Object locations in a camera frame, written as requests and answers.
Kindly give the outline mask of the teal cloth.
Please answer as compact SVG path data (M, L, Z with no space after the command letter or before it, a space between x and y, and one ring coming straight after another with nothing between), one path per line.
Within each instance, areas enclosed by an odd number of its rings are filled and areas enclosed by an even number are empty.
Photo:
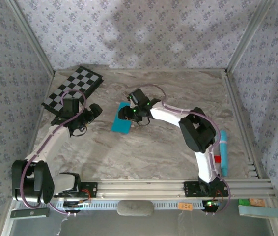
M129 105L130 105L129 102L121 102L120 103L119 108L118 108L118 110L116 112L116 115L115 115L114 122L113 122L112 127L111 127L112 131L123 133L123 134L128 134L129 133L132 122L129 121L129 120L120 119L119 116L118 116L119 111L122 108L124 108L125 106L129 106Z

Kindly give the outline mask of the orange tag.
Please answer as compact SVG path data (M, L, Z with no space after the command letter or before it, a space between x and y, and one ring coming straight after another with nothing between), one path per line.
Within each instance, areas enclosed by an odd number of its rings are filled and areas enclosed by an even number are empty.
M186 202L179 202L178 203L178 209L182 211L193 211L193 204L192 203L186 203Z

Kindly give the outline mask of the black grey folding chessboard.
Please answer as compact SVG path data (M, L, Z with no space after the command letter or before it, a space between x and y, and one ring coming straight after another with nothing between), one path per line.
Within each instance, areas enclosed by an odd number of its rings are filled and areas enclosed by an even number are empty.
M59 115L63 107L62 99L77 98L83 104L83 96L77 90L88 99L102 82L102 75L80 66L46 98L42 105L47 111Z

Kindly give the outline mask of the aluminium side rail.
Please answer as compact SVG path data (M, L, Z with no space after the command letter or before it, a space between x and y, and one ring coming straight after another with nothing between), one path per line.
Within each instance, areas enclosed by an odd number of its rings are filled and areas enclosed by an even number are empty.
M249 131L245 124L244 114L241 109L241 100L237 95L237 88L234 84L232 77L229 77L227 72L223 72L223 79L225 82L226 90L229 96L229 100L233 109L233 114L236 119L237 126L239 128L240 137L242 139L244 153L249 166L249 178L263 179L264 173L262 168L259 166L257 156L253 150L252 140L249 136Z
M49 92L50 92L50 89L51 89L54 77L55 77L54 74L50 76L50 80L49 80L49 83L47 85L43 101L49 96ZM35 141L36 141L36 137L37 137L38 130L39 130L39 125L40 125L41 119L43 117L43 112L44 112L44 106L42 105L42 102L41 102L40 106L39 106L38 119L36 121L36 124L35 124L35 127L34 127L34 131L33 131L33 135L31 137L31 140L30 140L30 143L29 143L29 147L28 147L27 154L26 154L26 159L27 159L28 156L31 157L31 154L32 154L32 152L34 150Z

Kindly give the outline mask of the aluminium frame post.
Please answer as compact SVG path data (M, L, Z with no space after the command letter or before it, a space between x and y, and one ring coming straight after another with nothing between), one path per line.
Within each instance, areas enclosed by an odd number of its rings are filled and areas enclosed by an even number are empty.
M51 66L48 57L44 53L44 50L42 49L37 37L35 36L33 30L31 29L24 13L18 6L17 2L15 0L4 0L7 6L12 11L14 18L16 19L18 25L20 26L22 32L26 36L29 44L33 48L35 54L38 56L40 62L42 63L43 67L47 71L47 73L50 76L54 76L55 71L53 67Z
M245 29L226 69L225 73L227 76L232 74L244 55L245 50L249 46L251 40L253 39L255 33L260 27L262 21L264 20L267 12L269 11L274 0L260 0L256 10L254 11L247 28Z

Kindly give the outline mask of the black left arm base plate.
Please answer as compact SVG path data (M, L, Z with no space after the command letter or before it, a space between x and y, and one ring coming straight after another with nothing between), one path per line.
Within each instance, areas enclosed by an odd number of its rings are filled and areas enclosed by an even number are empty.
M97 182L79 182L72 189L64 190L54 197L58 198L95 198L97 196Z

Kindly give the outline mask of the orange small card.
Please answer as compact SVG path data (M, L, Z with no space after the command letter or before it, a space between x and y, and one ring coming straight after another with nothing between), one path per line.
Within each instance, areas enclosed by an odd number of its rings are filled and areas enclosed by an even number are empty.
M250 205L255 207L265 207L265 200L259 198L250 198Z

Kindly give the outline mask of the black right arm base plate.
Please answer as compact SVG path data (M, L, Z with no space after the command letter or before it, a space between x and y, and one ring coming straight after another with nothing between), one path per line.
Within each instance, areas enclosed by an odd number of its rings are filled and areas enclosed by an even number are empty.
M222 182L213 183L210 186L199 181L186 181L183 184L186 197L228 197L227 186Z

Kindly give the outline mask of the black flat device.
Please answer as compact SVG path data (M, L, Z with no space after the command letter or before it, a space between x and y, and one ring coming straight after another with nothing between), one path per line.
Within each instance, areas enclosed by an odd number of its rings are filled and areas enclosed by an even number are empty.
M33 219L33 218L45 218L49 217L49 208L38 208L38 209L21 209L13 210L10 214L10 219L20 220L20 219Z

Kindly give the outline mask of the grey oval pad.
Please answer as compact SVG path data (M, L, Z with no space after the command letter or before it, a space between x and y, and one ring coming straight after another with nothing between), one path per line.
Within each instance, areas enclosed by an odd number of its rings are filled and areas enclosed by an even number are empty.
M116 211L121 216L148 217L154 213L154 205L146 200L122 200L118 202Z

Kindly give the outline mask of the light blue flat box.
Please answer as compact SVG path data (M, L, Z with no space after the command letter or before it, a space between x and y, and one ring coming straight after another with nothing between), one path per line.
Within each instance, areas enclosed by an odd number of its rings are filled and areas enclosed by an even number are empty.
M278 218L278 209L271 207L238 205L239 215L254 218Z

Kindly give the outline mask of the light blue tube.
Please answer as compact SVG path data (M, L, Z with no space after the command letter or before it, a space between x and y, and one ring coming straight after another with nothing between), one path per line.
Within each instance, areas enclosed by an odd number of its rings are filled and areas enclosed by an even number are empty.
M228 163L228 137L225 130L220 131L220 156L221 156L221 170L224 177L228 176L229 163Z

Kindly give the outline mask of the aluminium mounting rail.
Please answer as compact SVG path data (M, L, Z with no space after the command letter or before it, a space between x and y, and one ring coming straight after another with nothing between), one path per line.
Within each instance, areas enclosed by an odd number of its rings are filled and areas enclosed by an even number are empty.
M183 184L195 180L96 180L97 196L92 200L174 200L174 199L240 199L240 198L273 198L275 191L268 179L228 179L228 197L186 197ZM49 188L39 193L26 192L30 202L48 203L64 198L55 198Z

